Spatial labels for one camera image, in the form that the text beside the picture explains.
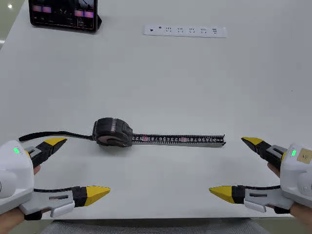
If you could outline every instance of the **white tabletop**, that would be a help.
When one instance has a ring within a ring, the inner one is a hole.
[[[242,136],[312,147],[311,9],[303,0],[106,0],[92,35],[33,27],[24,4],[0,51],[0,143],[46,130],[91,134],[101,117],[135,133],[225,133],[223,148],[70,138],[36,187],[112,188],[67,219],[277,216],[208,188],[279,184]],[[154,23],[227,27],[228,38],[142,35]]]

